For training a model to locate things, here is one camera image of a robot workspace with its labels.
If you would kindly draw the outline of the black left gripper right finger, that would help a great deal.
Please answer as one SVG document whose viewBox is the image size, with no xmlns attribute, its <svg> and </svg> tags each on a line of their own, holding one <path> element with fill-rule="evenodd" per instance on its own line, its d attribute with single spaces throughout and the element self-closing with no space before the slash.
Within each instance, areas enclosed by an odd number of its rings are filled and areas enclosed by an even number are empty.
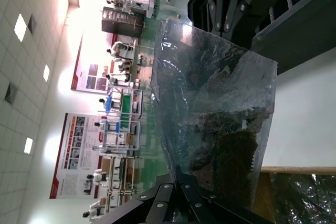
<svg viewBox="0 0 336 224">
<path fill-rule="evenodd" d="M 204 189 L 195 180 L 177 181 L 177 207 L 195 223 L 271 223 Z"/>
</svg>

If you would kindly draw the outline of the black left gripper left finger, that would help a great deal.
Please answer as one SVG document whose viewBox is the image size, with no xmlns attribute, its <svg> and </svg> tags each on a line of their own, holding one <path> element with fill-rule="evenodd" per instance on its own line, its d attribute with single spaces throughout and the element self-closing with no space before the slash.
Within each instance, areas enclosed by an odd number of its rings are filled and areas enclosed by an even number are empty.
<svg viewBox="0 0 336 224">
<path fill-rule="evenodd" d="M 105 214 L 96 223 L 172 223 L 174 218 L 173 191 L 172 184 L 155 185 Z"/>
</svg>

